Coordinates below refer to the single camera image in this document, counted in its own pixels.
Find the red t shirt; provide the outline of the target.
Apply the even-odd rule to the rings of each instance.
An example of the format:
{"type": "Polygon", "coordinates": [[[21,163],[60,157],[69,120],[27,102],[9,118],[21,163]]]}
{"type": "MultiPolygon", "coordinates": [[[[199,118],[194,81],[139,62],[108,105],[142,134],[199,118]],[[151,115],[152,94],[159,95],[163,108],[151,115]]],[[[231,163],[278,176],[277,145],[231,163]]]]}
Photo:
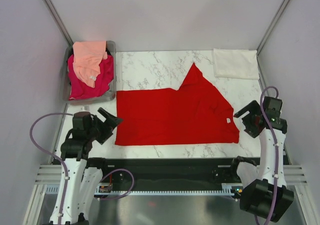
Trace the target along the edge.
{"type": "Polygon", "coordinates": [[[119,91],[118,146],[238,143],[234,109],[192,64],[179,89],[119,91]]]}

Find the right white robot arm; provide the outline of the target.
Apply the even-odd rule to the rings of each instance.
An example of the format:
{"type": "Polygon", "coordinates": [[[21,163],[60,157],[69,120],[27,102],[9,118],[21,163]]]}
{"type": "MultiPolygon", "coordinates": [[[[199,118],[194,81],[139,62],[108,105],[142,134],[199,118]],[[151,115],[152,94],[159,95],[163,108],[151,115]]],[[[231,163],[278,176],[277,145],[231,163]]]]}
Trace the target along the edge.
{"type": "Polygon", "coordinates": [[[229,176],[241,182],[240,209],[278,222],[294,201],[293,191],[287,189],[284,175],[284,143],[288,124],[282,119],[281,99],[266,96],[253,100],[234,117],[242,118],[244,131],[260,141],[260,162],[237,156],[231,163],[229,176]]]}

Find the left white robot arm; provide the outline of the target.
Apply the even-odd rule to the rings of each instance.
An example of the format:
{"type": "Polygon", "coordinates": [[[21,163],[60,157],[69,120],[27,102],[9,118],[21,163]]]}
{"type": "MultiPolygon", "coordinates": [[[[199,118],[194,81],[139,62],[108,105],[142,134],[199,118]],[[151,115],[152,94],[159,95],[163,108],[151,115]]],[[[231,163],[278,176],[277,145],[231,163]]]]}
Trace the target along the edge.
{"type": "Polygon", "coordinates": [[[123,119],[101,107],[98,112],[105,120],[88,111],[77,112],[72,117],[72,127],[60,146],[61,178],[49,219],[51,225],[87,225],[97,186],[110,176],[109,168],[96,165],[89,153],[93,142],[106,142],[123,119]]]}

